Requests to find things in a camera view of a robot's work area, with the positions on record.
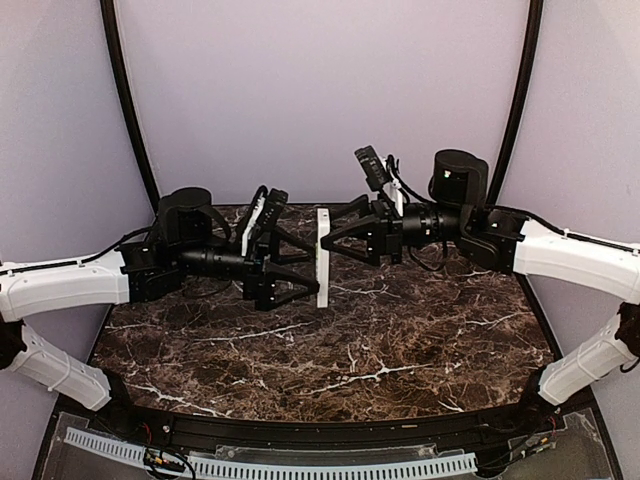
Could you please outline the black frame post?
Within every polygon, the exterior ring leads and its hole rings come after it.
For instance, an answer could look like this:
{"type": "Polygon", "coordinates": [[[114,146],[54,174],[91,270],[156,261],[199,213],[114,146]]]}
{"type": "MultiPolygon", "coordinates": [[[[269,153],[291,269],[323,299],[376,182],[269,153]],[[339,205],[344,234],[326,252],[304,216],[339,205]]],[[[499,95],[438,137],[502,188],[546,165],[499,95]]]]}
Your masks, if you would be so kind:
{"type": "Polygon", "coordinates": [[[118,27],[116,2],[113,0],[100,0],[99,4],[107,51],[120,109],[147,200],[152,211],[156,213],[160,200],[160,191],[152,171],[151,162],[149,160],[142,129],[139,123],[136,107],[134,105],[128,71],[125,64],[124,50],[118,27]]]}
{"type": "Polygon", "coordinates": [[[529,1],[522,52],[511,106],[505,124],[504,135],[497,156],[494,173],[487,194],[487,201],[490,204],[496,204],[499,200],[514,152],[529,92],[531,76],[535,64],[538,41],[542,25],[543,11],[543,0],[529,1]]]}

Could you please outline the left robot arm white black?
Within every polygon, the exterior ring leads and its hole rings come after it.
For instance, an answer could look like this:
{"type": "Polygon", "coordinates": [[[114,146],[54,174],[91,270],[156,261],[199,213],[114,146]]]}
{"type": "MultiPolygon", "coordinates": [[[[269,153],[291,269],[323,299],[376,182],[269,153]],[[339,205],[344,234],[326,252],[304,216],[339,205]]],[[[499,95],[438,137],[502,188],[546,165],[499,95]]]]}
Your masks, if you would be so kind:
{"type": "Polygon", "coordinates": [[[270,311],[320,293],[322,284],[291,270],[315,249],[277,224],[286,192],[261,186],[236,228],[201,187],[162,197],[152,224],[87,257],[1,267],[1,367],[101,412],[120,436],[141,427],[121,378],[52,345],[26,317],[87,305],[146,303],[180,290],[189,278],[237,281],[243,297],[270,311]]]}

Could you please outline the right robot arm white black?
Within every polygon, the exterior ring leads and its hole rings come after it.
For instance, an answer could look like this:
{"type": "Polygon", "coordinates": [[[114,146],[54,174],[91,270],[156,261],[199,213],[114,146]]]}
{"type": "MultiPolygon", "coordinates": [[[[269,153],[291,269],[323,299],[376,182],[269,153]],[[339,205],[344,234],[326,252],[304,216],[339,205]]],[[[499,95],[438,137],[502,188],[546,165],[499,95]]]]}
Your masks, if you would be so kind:
{"type": "Polygon", "coordinates": [[[382,256],[394,263],[414,248],[453,243],[477,266],[494,272],[543,276],[609,293],[618,312],[579,347],[529,377],[510,424],[521,434],[534,432],[553,410],[614,369],[639,362],[639,247],[561,229],[523,210],[487,201],[487,163],[455,149],[434,158],[428,198],[398,208],[384,188],[398,177],[393,157],[356,151],[375,200],[362,195],[331,213],[337,220],[352,212],[358,219],[321,235],[327,251],[377,266],[382,256]]]}

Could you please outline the right black frame post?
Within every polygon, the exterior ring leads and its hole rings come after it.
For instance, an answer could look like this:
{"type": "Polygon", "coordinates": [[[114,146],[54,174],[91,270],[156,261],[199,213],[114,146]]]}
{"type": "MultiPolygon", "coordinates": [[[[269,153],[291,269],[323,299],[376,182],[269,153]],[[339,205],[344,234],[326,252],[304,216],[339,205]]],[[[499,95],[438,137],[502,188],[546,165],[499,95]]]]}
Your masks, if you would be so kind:
{"type": "Polygon", "coordinates": [[[505,124],[504,135],[497,156],[494,173],[487,194],[487,201],[490,204],[496,204],[499,200],[514,152],[529,92],[531,76],[535,64],[538,41],[542,25],[543,11],[543,0],[529,1],[522,52],[511,106],[505,124]]]}

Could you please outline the left black frame post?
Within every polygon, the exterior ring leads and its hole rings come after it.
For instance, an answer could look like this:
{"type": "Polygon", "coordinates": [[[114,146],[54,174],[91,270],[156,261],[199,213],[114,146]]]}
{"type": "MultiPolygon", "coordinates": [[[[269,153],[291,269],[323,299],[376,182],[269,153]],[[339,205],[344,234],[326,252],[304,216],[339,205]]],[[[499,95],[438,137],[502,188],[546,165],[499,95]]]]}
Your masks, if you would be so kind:
{"type": "Polygon", "coordinates": [[[120,109],[147,200],[152,211],[156,213],[160,200],[160,191],[152,171],[151,162],[149,160],[142,129],[139,123],[136,107],[134,105],[128,71],[125,64],[124,50],[118,27],[116,2],[113,0],[100,0],[99,4],[107,51],[120,109]]]}

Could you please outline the black front rail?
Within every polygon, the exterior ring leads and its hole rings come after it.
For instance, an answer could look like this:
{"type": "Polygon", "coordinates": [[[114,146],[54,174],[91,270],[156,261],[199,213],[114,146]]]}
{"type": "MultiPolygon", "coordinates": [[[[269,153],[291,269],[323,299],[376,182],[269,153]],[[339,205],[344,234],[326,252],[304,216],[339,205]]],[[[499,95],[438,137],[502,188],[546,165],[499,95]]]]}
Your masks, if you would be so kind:
{"type": "Polygon", "coordinates": [[[133,414],[144,427],[127,432],[127,440],[151,439],[154,446],[178,450],[214,451],[222,445],[302,450],[347,450],[434,444],[443,451],[462,447],[504,451],[507,441],[529,435],[499,422],[516,412],[505,405],[467,413],[364,422],[276,422],[216,418],[135,406],[133,414]]]}

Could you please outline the white remote control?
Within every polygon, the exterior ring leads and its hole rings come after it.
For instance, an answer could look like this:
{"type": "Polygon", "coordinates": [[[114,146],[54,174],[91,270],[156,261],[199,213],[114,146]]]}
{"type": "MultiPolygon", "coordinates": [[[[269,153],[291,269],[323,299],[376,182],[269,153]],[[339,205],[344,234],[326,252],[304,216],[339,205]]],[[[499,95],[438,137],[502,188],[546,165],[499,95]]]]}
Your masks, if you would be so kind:
{"type": "Polygon", "coordinates": [[[317,209],[317,243],[316,243],[316,279],[319,291],[316,295],[316,306],[327,308],[329,303],[329,268],[330,252],[321,245],[321,240],[330,233],[330,215],[327,208],[317,209]]]}

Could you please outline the clear acrylic plate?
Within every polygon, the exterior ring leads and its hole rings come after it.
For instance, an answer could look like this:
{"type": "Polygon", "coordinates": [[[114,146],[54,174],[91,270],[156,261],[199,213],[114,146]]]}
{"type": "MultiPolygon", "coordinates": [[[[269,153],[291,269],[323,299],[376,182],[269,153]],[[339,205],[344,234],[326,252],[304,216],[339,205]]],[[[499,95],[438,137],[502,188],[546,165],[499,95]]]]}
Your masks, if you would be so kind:
{"type": "Polygon", "coordinates": [[[238,463],[288,466],[355,466],[402,463],[434,459],[438,456],[435,444],[400,447],[328,448],[303,450],[294,448],[257,448],[222,445],[213,454],[216,460],[238,463]]]}

